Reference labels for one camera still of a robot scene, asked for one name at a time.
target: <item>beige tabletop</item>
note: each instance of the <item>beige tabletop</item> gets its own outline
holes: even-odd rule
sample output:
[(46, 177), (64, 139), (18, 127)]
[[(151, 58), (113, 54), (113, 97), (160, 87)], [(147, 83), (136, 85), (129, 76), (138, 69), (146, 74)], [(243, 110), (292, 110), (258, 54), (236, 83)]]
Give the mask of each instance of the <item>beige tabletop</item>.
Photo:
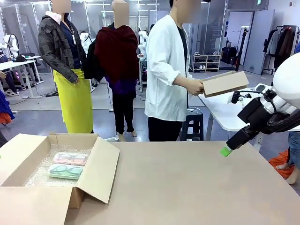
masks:
[(86, 198), (66, 225), (293, 225), (300, 197), (250, 145), (127, 142), (109, 204)]

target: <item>cardboard box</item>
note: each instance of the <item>cardboard box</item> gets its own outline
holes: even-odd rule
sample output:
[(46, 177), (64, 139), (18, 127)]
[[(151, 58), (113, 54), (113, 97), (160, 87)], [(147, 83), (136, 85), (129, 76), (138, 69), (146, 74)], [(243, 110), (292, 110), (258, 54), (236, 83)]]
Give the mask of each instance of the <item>cardboard box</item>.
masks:
[[(76, 185), (24, 187), (54, 146), (62, 151), (91, 149)], [(17, 135), (0, 149), (0, 223), (63, 224), (68, 208), (79, 208), (85, 193), (108, 203), (119, 153), (97, 134)], [(13, 216), (20, 213), (22, 220)], [(25, 218), (31, 221), (24, 223)]]
[(204, 96), (206, 98), (246, 88), (249, 81), (244, 71), (227, 72), (203, 79)]

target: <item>clothing rack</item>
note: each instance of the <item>clothing rack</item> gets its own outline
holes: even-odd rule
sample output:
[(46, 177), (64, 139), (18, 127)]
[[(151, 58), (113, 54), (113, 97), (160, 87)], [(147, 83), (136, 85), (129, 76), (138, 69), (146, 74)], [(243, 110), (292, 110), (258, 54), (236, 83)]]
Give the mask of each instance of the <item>clothing rack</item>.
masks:
[[(298, 26), (294, 26), (294, 25), (283, 25), (283, 26), (277, 26), (276, 30), (278, 30), (278, 28), (280, 28), (280, 27), (281, 27), (281, 30), (284, 30), (285, 28), (289, 28), (289, 27), (290, 28), (295, 28), (295, 34), (297, 35), (296, 36), (296, 45), (295, 45), (294, 52), (293, 52), (293, 54), (295, 54), (296, 46), (297, 46), (298, 41), (299, 41), (300, 28)], [(277, 68), (270, 68), (271, 58), (272, 58), (272, 56), (270, 56), (268, 68), (267, 69), (263, 69), (261, 75), (263, 75), (263, 71), (264, 70), (270, 71), (271, 75), (273, 75), (273, 73), (276, 72)]]

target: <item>yellow skirt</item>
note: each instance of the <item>yellow skirt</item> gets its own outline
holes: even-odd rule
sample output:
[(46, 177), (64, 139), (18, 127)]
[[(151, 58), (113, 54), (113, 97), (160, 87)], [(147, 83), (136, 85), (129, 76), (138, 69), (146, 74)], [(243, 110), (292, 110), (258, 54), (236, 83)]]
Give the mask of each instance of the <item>yellow skirt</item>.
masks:
[(79, 77), (76, 85), (59, 72), (53, 72), (60, 97), (62, 118), (68, 133), (90, 133), (93, 130), (90, 82), (84, 79), (81, 69), (73, 69), (73, 71)]

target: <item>bubble wrap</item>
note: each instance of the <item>bubble wrap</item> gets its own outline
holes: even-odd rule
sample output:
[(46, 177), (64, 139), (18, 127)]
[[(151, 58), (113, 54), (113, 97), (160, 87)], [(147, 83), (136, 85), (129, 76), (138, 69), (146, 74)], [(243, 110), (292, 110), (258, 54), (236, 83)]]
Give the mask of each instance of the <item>bubble wrap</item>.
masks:
[(29, 177), (27, 182), (24, 184), (25, 187), (71, 187), (75, 186), (77, 181), (76, 180), (69, 180), (69, 179), (61, 179), (55, 177), (49, 177), (48, 175), (48, 168), (53, 162), (53, 157), (58, 152), (70, 152), (70, 153), (83, 153), (83, 154), (90, 154), (91, 149), (85, 150), (75, 150), (72, 149), (71, 146), (60, 146), (58, 148), (57, 145), (52, 145), (49, 154), (42, 160), (42, 162), (37, 166), (35, 171)]

